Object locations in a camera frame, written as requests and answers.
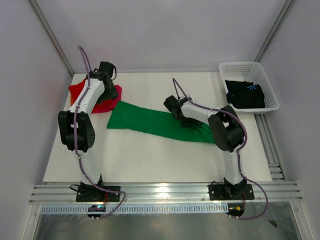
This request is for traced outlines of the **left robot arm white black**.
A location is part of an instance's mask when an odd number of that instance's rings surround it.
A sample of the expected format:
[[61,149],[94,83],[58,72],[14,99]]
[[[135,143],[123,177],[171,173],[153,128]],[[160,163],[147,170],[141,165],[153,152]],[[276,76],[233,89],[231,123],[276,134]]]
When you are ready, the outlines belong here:
[[105,189],[102,174],[99,172],[92,147],[96,134],[91,122],[91,114],[96,103],[118,97],[113,80],[117,69],[110,62],[102,61],[98,69],[88,70],[84,85],[78,97],[68,110],[58,114],[60,139],[77,158],[83,179],[79,194],[87,195],[94,201],[101,200],[105,193],[119,195],[121,191]]

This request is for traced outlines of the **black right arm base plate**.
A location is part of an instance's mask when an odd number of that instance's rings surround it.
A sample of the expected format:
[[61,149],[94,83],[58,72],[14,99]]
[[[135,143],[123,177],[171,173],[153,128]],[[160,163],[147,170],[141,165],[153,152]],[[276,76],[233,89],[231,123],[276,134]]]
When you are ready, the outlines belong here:
[[228,182],[211,182],[208,185],[208,194],[211,201],[254,200],[253,187],[245,180],[232,185]]

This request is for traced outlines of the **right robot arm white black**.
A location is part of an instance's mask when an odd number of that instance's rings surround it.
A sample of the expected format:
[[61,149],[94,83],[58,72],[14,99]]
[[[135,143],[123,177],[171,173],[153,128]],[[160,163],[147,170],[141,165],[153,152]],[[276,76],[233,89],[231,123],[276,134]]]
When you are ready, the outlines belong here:
[[228,199],[242,197],[247,180],[241,169],[240,148],[245,143],[246,133],[234,109],[231,106],[212,109],[193,103],[186,97],[177,99],[173,95],[165,99],[164,106],[183,127],[200,123],[209,126],[215,145],[223,154],[224,193]]

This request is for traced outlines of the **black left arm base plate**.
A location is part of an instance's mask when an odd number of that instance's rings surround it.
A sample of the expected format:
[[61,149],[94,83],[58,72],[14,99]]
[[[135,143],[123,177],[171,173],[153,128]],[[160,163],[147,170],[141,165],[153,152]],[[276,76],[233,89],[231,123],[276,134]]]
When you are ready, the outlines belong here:
[[119,202],[120,194],[114,192],[105,192],[97,189],[93,185],[81,185],[77,190],[76,202]]

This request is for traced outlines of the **green t shirt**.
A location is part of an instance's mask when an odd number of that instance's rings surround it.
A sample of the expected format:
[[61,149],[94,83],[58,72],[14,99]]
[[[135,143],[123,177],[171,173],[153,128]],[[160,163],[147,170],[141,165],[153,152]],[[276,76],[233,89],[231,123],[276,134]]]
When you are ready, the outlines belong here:
[[205,123],[182,127],[169,112],[139,107],[119,101],[106,126],[111,130],[132,130],[183,142],[214,144],[210,127]]

